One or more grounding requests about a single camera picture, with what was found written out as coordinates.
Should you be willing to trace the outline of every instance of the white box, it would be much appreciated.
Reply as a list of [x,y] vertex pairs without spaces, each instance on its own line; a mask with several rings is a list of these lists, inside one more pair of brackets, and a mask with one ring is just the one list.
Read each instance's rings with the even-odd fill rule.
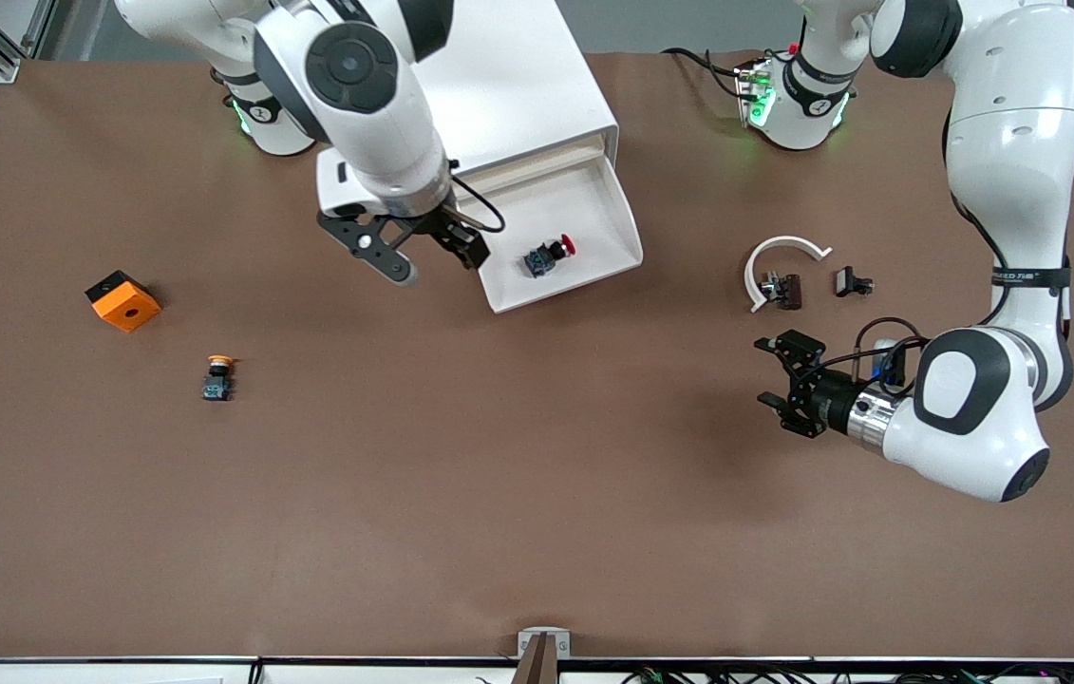
[[[554,0],[456,0],[448,45],[413,70],[458,175],[507,221],[483,234],[490,259],[479,276],[495,312],[642,263],[613,170],[616,120]],[[318,156],[319,168],[336,163],[336,152]],[[523,256],[563,233],[577,254],[534,278]]]

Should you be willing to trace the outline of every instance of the black strap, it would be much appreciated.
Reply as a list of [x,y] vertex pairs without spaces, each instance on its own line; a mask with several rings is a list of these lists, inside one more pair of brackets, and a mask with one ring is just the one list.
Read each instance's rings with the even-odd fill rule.
[[832,92],[832,94],[822,94],[822,92],[811,90],[809,87],[802,86],[801,82],[798,82],[798,78],[794,75],[794,70],[788,69],[788,67],[783,70],[783,78],[781,81],[785,85],[785,93],[802,107],[804,116],[811,118],[826,117],[828,112],[831,112],[837,104],[840,104],[840,101],[844,100],[844,96],[848,93],[847,89],[838,90]]
[[226,75],[218,72],[218,70],[212,70],[220,77],[220,82],[224,83],[226,86],[253,86],[255,83],[259,83],[262,78],[258,77],[257,72],[250,72],[245,75]]
[[284,105],[279,104],[279,100],[275,100],[274,97],[251,103],[250,100],[243,100],[241,97],[233,96],[233,101],[244,116],[250,117],[250,119],[257,122],[276,122],[279,120],[279,113],[284,112]]
[[822,72],[821,70],[815,69],[815,64],[808,62],[807,57],[802,56],[801,45],[798,46],[798,52],[796,53],[796,55],[794,55],[794,63],[798,64],[798,69],[801,69],[802,73],[806,73],[811,78],[814,78],[819,83],[831,84],[831,86],[841,86],[841,84],[845,84],[848,83],[850,81],[853,81],[853,77],[855,77],[858,71],[861,70],[861,67],[857,67],[856,70],[853,70],[852,72],[846,74],[832,74],[832,73]]
[[992,285],[1000,287],[1048,287],[1065,290],[1072,286],[1072,268],[992,268]]
[[332,0],[330,5],[333,11],[338,13],[342,20],[345,21],[363,21],[365,25],[376,26],[376,21],[373,21],[372,14],[367,13],[359,0]]

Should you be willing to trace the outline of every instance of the small black component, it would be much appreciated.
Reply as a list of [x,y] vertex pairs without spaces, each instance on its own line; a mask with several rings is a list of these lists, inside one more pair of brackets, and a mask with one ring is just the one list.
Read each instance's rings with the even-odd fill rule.
[[879,354],[874,356],[871,380],[882,378],[883,384],[887,387],[906,387],[906,381],[909,381],[909,350],[906,348],[898,348],[896,353],[891,354],[891,359],[887,359],[887,354]]
[[258,100],[255,103],[253,100],[243,100],[234,94],[233,101],[242,116],[250,117],[258,122],[276,122],[279,120],[280,112],[284,112],[284,105],[279,104],[279,100],[275,100],[274,97],[267,97],[266,100]]
[[139,287],[139,289],[147,292],[146,287],[136,282],[135,278],[128,276],[126,273],[120,272],[120,270],[116,270],[115,273],[102,278],[102,281],[99,282],[99,285],[95,285],[93,287],[90,287],[90,289],[85,290],[85,296],[89,300],[90,304],[93,304],[98,300],[105,297],[107,292],[116,289],[116,287],[119,287],[125,282],[130,282],[131,285]]
[[398,0],[416,62],[426,60],[448,43],[453,27],[453,0]]
[[524,267],[528,268],[533,277],[541,277],[551,272],[557,261],[575,256],[575,243],[568,235],[563,234],[562,239],[554,239],[548,246],[541,245],[528,251],[528,256],[524,257]]
[[794,70],[792,69],[781,72],[781,82],[783,82],[785,94],[788,94],[789,99],[800,105],[802,116],[810,118],[828,116],[828,113],[832,112],[832,108],[843,103],[845,94],[848,94],[847,87],[842,87],[841,90],[837,90],[830,94],[823,94],[823,92],[811,90],[810,87],[804,86],[804,84],[798,81],[798,75],[794,74]]
[[757,350],[768,351],[780,360],[789,376],[789,392],[785,398],[764,392],[757,401],[777,411],[781,425],[802,437],[815,438],[828,427],[845,433],[848,411],[868,381],[854,382],[846,374],[821,367],[827,350],[822,341],[797,330],[755,341]]
[[857,292],[862,297],[874,291],[874,280],[870,277],[857,277],[853,274],[853,267],[844,267],[837,272],[837,297],[848,297]]
[[233,397],[233,360],[229,356],[208,356],[207,376],[203,377],[203,398],[208,402],[228,402]]
[[1072,268],[1005,268],[992,267],[992,285],[997,287],[1045,287],[1053,297],[1072,287]]
[[760,291],[780,309],[797,311],[802,308],[802,280],[797,274],[779,277],[777,272],[771,270],[766,276],[766,281],[761,282]]
[[[451,198],[453,195],[449,192],[449,202]],[[490,248],[479,231],[464,225],[458,217],[450,216],[445,209],[430,212],[418,218],[372,217],[366,224],[360,224],[351,214],[363,208],[360,204],[338,207],[336,213],[340,215],[336,217],[328,217],[319,212],[316,221],[330,237],[342,243],[351,257],[367,261],[368,265],[394,282],[405,285],[410,280],[412,265],[397,248],[411,235],[430,235],[446,251],[456,256],[466,268],[481,267],[489,259]],[[386,242],[381,236],[381,230],[390,222],[401,229],[401,234],[392,243]]]

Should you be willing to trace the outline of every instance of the green indicator light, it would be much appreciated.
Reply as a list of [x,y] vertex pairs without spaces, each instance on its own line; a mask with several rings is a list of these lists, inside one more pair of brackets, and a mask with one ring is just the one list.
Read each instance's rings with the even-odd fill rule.
[[769,87],[764,91],[764,94],[757,97],[757,101],[752,104],[752,126],[764,126],[768,120],[768,112],[772,110],[772,103],[774,103],[777,97],[777,91]]
[[245,122],[245,113],[242,113],[242,107],[236,101],[233,102],[233,112],[236,112],[236,118],[242,122],[242,132],[250,135],[250,125]]
[[832,128],[840,126],[840,118],[844,116],[845,104],[848,104],[848,94],[845,94],[843,99],[840,100],[840,104],[837,104],[837,116],[832,119]]

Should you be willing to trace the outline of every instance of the floor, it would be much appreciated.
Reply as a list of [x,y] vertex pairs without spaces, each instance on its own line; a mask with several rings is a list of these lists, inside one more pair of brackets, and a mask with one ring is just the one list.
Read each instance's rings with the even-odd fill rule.
[[[112,0],[59,0],[43,56],[55,60],[189,60],[180,48],[155,45],[130,29]],[[738,50],[796,39],[801,12],[789,0],[557,0],[585,53],[657,53],[664,47]],[[8,4],[23,8],[10,14]],[[0,0],[4,25],[23,19],[24,0]]]

